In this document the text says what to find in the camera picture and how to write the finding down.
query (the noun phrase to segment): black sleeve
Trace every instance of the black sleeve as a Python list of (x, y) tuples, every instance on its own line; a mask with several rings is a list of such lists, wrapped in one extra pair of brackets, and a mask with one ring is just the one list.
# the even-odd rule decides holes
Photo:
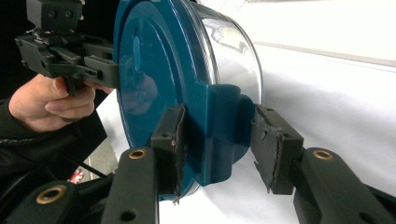
[(34, 169), (80, 137), (76, 123), (56, 132), (32, 132), (10, 115), (8, 103), (0, 102), (0, 177)]

